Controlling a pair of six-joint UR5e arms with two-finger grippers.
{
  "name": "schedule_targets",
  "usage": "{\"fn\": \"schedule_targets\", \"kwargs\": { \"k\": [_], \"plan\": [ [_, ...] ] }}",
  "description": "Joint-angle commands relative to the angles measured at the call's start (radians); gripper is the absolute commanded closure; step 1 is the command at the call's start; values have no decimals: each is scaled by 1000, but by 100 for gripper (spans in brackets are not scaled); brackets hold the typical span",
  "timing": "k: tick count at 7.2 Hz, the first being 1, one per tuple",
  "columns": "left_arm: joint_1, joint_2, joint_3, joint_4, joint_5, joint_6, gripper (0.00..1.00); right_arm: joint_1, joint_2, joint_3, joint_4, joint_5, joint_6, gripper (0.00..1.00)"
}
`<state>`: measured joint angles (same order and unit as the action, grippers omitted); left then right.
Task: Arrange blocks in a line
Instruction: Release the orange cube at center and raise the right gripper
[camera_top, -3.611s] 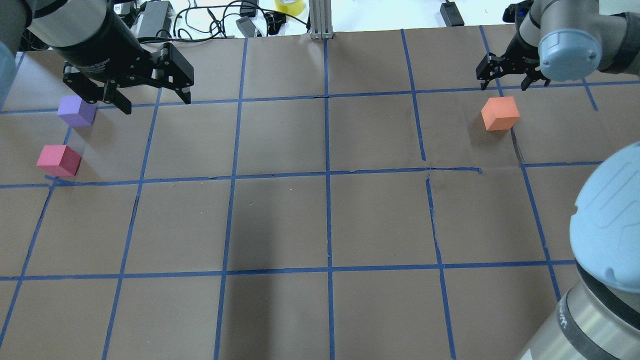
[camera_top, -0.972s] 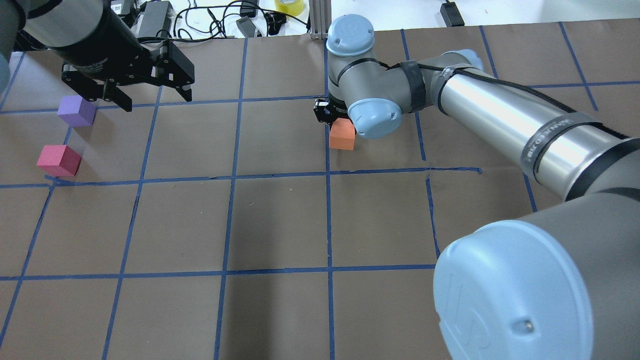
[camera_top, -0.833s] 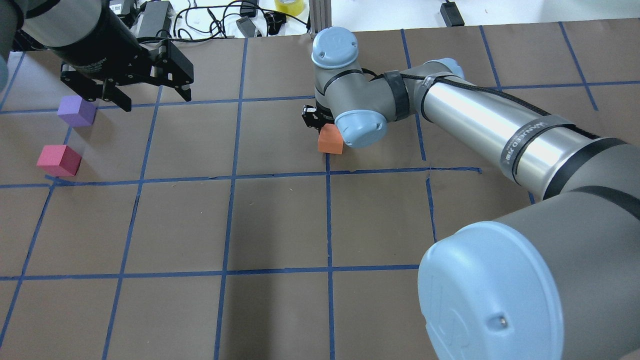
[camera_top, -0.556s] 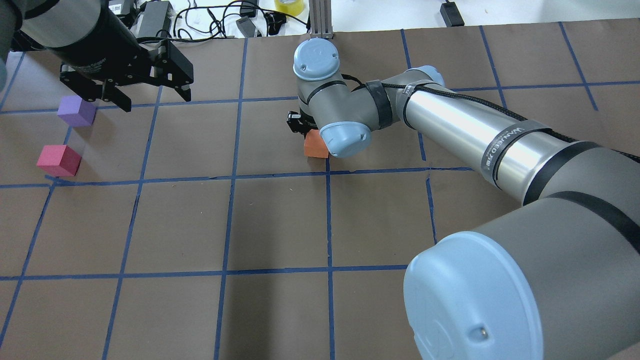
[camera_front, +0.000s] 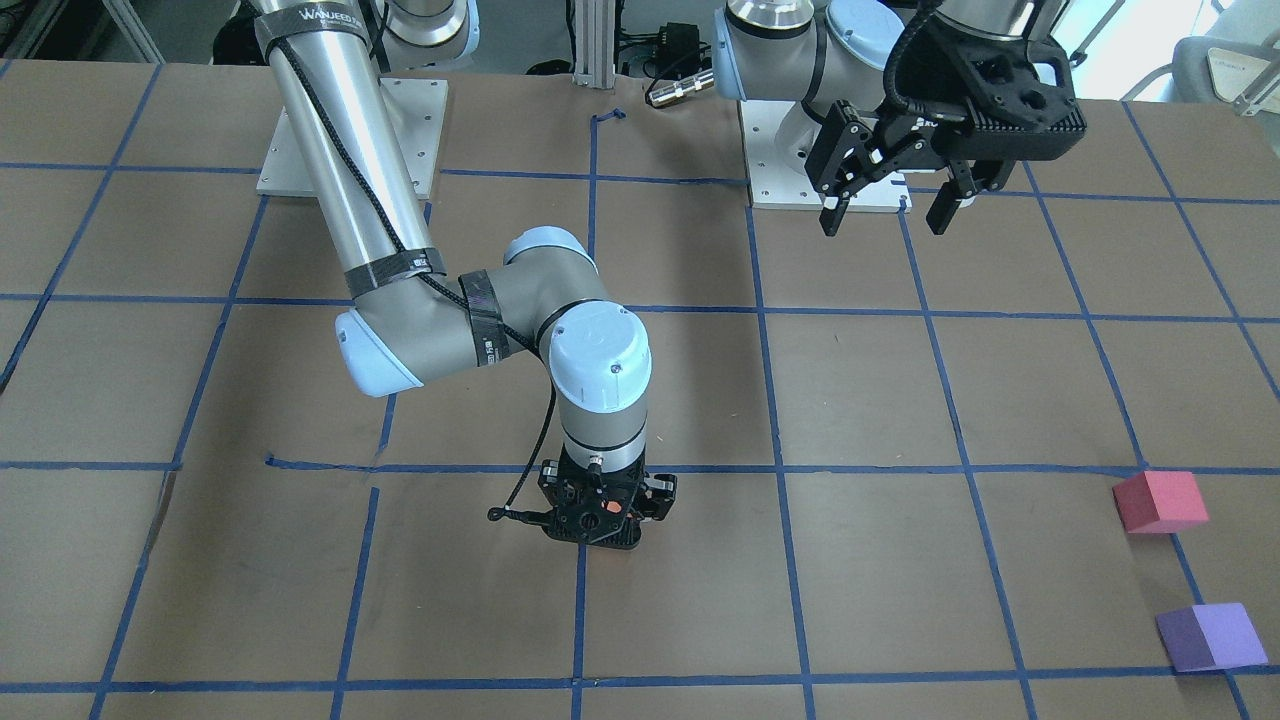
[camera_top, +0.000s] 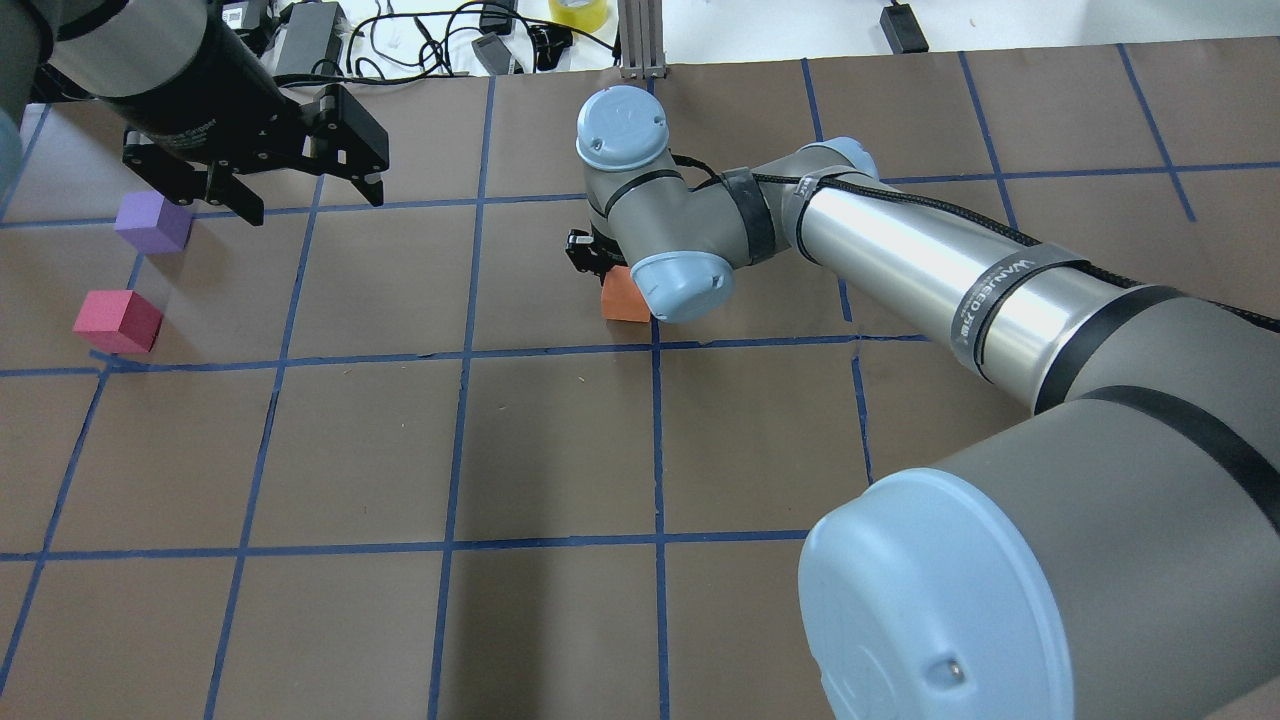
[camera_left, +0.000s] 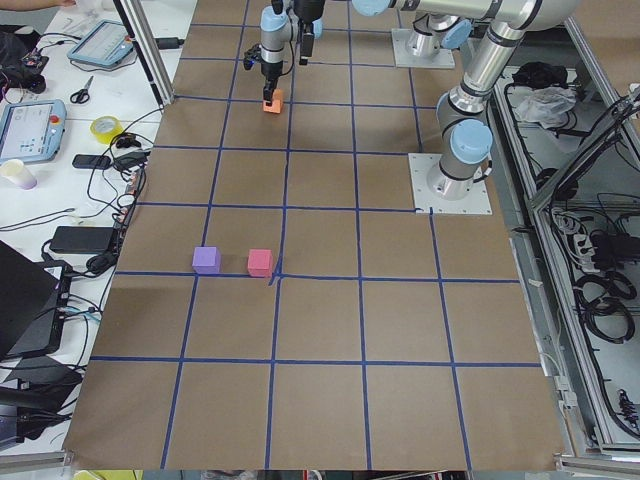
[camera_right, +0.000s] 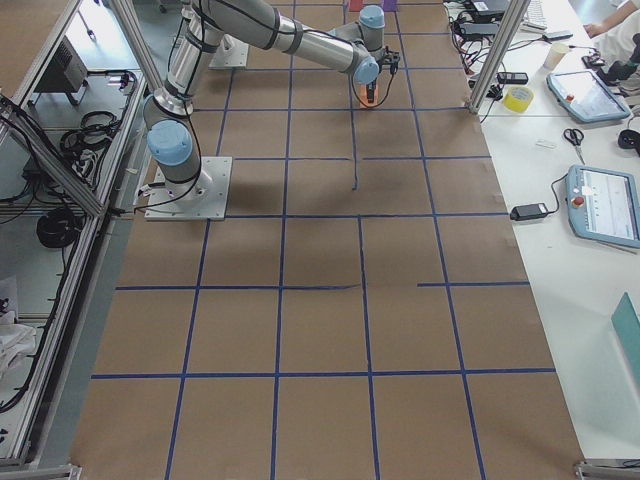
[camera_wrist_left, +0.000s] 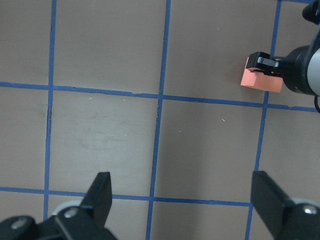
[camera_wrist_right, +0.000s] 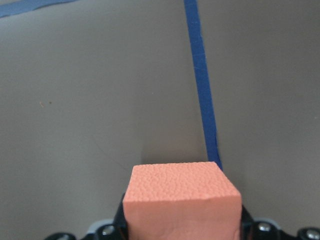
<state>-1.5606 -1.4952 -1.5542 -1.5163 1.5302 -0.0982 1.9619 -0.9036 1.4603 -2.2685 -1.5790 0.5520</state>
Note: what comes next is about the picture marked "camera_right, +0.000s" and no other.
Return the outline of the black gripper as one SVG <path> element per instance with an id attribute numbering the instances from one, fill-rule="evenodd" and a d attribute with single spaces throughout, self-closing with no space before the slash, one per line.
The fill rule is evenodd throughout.
<path id="1" fill-rule="evenodd" d="M 400 53 L 391 50 L 388 45 L 372 51 L 372 56 L 377 64 L 377 74 L 380 75 L 385 68 L 391 75 L 395 75 L 399 69 Z M 366 85 L 366 99 L 368 103 L 375 102 L 375 83 Z"/>

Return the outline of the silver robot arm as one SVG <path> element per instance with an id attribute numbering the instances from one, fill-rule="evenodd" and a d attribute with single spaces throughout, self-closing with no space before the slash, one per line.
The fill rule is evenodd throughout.
<path id="1" fill-rule="evenodd" d="M 197 200 L 207 185 L 191 122 L 193 97 L 224 37 L 301 57 L 346 74 L 368 90 L 383 70 L 398 69 L 399 54 L 385 44 L 384 12 L 377 5 L 364 7 L 357 20 L 329 31 L 289 18 L 266 1 L 193 1 L 190 11 L 176 61 L 144 108 L 147 145 L 164 176 L 169 204 Z"/>

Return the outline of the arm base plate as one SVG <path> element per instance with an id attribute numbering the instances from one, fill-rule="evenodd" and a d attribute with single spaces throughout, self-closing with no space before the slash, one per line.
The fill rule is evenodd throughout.
<path id="1" fill-rule="evenodd" d="M 209 63 L 212 70 L 244 69 L 247 65 L 249 45 L 225 34 Z"/>
<path id="2" fill-rule="evenodd" d="M 195 186 L 174 184 L 165 180 L 157 167 L 154 181 L 162 183 L 149 196 L 144 217 L 149 221 L 222 221 L 226 207 L 232 172 L 231 157 L 202 158 L 200 175 Z"/>

